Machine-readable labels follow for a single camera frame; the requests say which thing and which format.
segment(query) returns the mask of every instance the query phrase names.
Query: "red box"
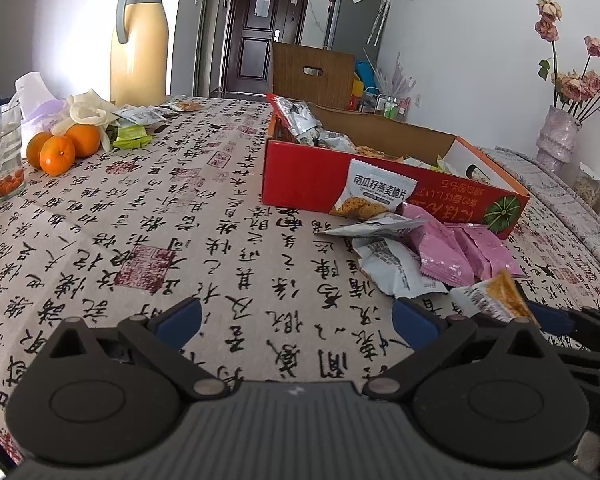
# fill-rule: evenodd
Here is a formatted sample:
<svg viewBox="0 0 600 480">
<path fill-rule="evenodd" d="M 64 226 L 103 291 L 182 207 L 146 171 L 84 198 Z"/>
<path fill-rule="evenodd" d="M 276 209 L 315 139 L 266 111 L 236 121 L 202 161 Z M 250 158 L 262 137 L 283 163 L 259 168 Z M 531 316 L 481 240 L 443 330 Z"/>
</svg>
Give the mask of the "red box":
<svg viewBox="0 0 600 480">
<path fill-rule="evenodd" d="M 417 180 L 408 202 L 441 222 L 488 224 L 502 239 L 509 236 L 529 200 L 522 184 L 461 137 L 376 115 L 316 105 L 310 108 L 325 129 L 347 134 L 356 146 L 368 146 L 395 158 L 412 156 L 432 166 L 442 156 L 462 174 L 478 174 L 490 184 L 393 160 L 298 144 L 274 115 L 262 179 L 266 205 L 328 213 L 344 189 L 352 158 Z"/>
</svg>

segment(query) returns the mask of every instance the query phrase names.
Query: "white patterned vase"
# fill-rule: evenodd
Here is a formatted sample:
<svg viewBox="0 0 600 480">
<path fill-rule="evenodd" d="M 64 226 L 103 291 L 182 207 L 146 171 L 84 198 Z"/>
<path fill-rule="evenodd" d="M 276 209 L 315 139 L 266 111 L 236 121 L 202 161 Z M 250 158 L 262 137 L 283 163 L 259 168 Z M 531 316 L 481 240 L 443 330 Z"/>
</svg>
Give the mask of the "white patterned vase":
<svg viewBox="0 0 600 480">
<path fill-rule="evenodd" d="M 536 162 L 552 173 L 559 173 L 571 161 L 580 121 L 564 110 L 549 106 L 544 126 L 536 141 Z"/>
</svg>

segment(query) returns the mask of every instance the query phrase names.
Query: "gray gripper base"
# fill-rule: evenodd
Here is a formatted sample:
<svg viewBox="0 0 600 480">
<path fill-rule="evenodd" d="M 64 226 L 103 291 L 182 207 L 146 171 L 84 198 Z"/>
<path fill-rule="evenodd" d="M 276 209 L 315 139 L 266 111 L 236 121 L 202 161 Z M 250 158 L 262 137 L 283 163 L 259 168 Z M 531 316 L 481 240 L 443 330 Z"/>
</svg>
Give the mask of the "gray gripper base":
<svg viewBox="0 0 600 480">
<path fill-rule="evenodd" d="M 420 437 L 399 406 L 366 400 L 346 382 L 245 382 L 227 399 L 192 405 L 167 439 L 128 462 L 80 470 L 25 460 L 8 476 L 8 480 L 587 478 L 567 462 L 525 471 L 460 462 Z"/>
</svg>

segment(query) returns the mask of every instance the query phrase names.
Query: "green pumpkin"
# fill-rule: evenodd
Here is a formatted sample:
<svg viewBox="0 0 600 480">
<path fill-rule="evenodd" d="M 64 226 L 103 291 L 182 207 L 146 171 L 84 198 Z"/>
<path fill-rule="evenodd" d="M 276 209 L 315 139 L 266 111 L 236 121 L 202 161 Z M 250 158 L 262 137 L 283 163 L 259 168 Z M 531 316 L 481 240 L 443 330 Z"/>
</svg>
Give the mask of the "green pumpkin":
<svg viewBox="0 0 600 480">
<path fill-rule="evenodd" d="M 511 227 L 518 216 L 520 216 L 520 200 L 515 196 L 503 196 L 487 208 L 482 223 L 498 234 Z"/>
</svg>

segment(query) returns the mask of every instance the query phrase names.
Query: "doorway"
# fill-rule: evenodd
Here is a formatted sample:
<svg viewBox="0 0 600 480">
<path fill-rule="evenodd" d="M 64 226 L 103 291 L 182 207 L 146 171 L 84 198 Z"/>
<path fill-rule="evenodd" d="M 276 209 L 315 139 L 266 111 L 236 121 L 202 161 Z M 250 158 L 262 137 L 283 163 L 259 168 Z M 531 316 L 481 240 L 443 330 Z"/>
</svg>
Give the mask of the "doorway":
<svg viewBox="0 0 600 480">
<path fill-rule="evenodd" d="M 194 88 L 196 95 L 209 97 L 212 90 L 218 88 L 218 82 L 212 81 L 212 65 L 214 60 L 214 46 L 218 16 L 220 14 L 221 0 L 205 0 L 203 11 L 202 38 L 200 50 L 196 60 Z"/>
<path fill-rule="evenodd" d="M 225 97 L 258 98 L 270 91 L 271 43 L 300 43 L 308 1 L 232 0 Z"/>
</svg>

